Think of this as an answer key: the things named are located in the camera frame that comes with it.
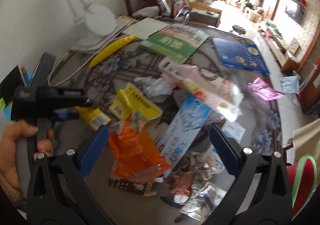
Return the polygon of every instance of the pink plastic wrapper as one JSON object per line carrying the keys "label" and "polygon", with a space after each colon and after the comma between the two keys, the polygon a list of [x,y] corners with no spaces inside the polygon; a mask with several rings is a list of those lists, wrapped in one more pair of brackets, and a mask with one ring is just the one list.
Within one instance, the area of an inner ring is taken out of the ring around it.
{"label": "pink plastic wrapper", "polygon": [[263,100],[280,99],[285,96],[283,92],[271,88],[260,77],[256,77],[252,83],[248,83],[248,88]]}

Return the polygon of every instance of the metal rivet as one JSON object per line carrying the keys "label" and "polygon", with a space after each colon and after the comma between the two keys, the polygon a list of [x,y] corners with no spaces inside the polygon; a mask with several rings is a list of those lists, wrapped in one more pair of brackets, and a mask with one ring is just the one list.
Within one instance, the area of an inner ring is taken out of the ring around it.
{"label": "metal rivet", "polygon": [[67,150],[67,155],[68,156],[72,156],[74,154],[75,154],[75,150],[73,148],[70,148],[70,149]]}
{"label": "metal rivet", "polygon": [[277,158],[280,158],[280,157],[281,157],[281,154],[280,154],[280,152],[278,152],[278,151],[274,152],[273,154],[274,154],[274,156],[277,157]]}
{"label": "metal rivet", "polygon": [[247,155],[250,155],[252,153],[252,149],[251,148],[244,148],[243,152]]}
{"label": "metal rivet", "polygon": [[40,154],[38,155],[38,159],[42,159],[42,158],[44,158],[44,153],[40,153]]}

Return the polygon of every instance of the television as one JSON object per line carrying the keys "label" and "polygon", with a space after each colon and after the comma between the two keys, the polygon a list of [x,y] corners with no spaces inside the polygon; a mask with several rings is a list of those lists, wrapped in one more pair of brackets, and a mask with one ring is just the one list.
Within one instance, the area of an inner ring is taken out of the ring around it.
{"label": "television", "polygon": [[297,23],[300,24],[302,22],[302,18],[305,11],[306,11],[305,6],[299,4],[295,0],[287,0],[285,13]]}

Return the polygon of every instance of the green book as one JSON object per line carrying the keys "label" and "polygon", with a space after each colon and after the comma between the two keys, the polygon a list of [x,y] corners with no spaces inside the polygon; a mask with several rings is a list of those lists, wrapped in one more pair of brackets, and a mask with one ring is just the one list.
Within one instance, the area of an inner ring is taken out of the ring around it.
{"label": "green book", "polygon": [[184,63],[208,39],[208,35],[191,26],[173,24],[151,35],[140,45],[177,63]]}

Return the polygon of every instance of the blue book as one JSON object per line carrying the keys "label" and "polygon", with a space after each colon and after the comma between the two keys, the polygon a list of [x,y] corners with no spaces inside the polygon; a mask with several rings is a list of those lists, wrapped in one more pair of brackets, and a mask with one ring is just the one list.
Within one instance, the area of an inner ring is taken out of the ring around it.
{"label": "blue book", "polygon": [[221,64],[270,75],[268,67],[255,44],[243,44],[212,38]]}

